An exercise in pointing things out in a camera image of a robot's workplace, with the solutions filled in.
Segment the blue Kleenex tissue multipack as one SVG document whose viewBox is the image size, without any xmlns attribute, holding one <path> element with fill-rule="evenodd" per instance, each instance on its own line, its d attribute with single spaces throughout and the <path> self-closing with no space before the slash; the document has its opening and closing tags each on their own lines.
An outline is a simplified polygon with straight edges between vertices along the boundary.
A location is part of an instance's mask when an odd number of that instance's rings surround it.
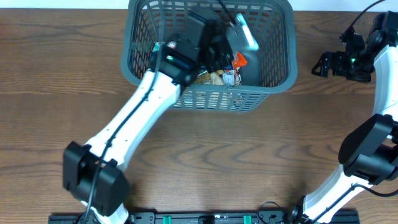
<svg viewBox="0 0 398 224">
<path fill-rule="evenodd" d="M 166 47 L 174 49 L 176 47 L 176 45 L 177 45 L 177 43 L 174 42 L 174 41 L 167 42 L 167 43 L 165 43 L 165 42 L 156 42 L 154 47 L 153 47 L 153 49 L 152 49 L 152 51 L 153 52 L 157 52 L 160 49 L 165 49 Z"/>
</svg>

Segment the red spaghetti packet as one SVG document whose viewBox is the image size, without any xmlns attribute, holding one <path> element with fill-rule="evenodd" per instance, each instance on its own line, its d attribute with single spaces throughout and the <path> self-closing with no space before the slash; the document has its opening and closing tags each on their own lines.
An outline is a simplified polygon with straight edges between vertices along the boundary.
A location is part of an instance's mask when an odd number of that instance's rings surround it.
<svg viewBox="0 0 398 224">
<path fill-rule="evenodd" d="M 234 55 L 234 59 L 232 61 L 232 66 L 234 70 L 237 70 L 241 67 L 246 66 L 248 63 L 248 61 L 244 58 L 243 54 L 241 54 L 240 52 L 237 52 Z"/>
</svg>

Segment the brown white snack packet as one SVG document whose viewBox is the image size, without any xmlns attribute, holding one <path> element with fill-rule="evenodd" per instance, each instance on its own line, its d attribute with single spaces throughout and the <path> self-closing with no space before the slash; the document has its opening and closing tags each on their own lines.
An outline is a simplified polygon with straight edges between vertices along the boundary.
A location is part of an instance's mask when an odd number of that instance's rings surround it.
<svg viewBox="0 0 398 224">
<path fill-rule="evenodd" d="M 223 82 L 227 86 L 236 86 L 241 84 L 241 76 L 238 70 L 225 70 L 222 74 Z"/>
</svg>

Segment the beige snack bag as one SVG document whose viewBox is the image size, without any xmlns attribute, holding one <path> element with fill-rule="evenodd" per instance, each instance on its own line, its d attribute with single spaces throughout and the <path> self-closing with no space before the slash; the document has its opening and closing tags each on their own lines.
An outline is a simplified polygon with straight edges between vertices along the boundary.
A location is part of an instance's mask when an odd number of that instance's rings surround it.
<svg viewBox="0 0 398 224">
<path fill-rule="evenodd" d="M 224 70 L 217 70 L 209 73 L 207 70 L 200 72 L 194 84 L 201 85 L 224 85 L 222 74 Z"/>
</svg>

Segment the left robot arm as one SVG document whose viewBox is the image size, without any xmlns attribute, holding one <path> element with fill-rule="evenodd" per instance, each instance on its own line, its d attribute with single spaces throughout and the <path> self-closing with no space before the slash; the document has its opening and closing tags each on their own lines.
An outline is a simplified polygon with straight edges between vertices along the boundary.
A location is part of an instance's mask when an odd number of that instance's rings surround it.
<svg viewBox="0 0 398 224">
<path fill-rule="evenodd" d="M 110 123 L 86 144 L 72 141 L 64 150 L 63 187 L 86 203 L 75 223 L 87 223 L 91 212 L 100 223 L 127 222 L 129 213 L 123 202 L 129 182 L 124 171 L 134 151 L 202 67 L 218 69 L 233 60 L 226 26 L 211 9 L 191 9 L 185 31 L 174 34 L 172 41 L 173 47 L 159 42 L 137 90 Z"/>
</svg>

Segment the teal snack wrapper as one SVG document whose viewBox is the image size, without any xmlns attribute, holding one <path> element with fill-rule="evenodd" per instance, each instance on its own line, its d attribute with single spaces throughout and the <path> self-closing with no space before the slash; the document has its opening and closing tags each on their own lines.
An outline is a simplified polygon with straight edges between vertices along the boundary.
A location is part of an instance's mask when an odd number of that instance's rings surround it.
<svg viewBox="0 0 398 224">
<path fill-rule="evenodd" d="M 234 53 L 259 50 L 259 44 L 253 37 L 243 15 L 238 13 L 235 23 L 227 30 L 227 40 Z"/>
</svg>

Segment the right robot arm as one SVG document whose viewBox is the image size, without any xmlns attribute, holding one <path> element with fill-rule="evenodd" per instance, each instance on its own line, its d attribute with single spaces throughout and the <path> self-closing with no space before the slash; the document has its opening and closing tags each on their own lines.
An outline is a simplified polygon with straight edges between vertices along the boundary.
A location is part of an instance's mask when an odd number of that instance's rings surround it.
<svg viewBox="0 0 398 224">
<path fill-rule="evenodd" d="M 301 198 L 286 223 L 330 223 L 333 216 L 353 197 L 384 180 L 397 178 L 397 13 L 378 14 L 364 39 L 349 26 L 340 35 L 343 52 L 325 52 L 312 68 L 312 74 L 345 77 L 369 83 L 376 75 L 376 91 L 371 117 L 347 135 L 338 154 L 339 166 L 314 192 Z"/>
</svg>

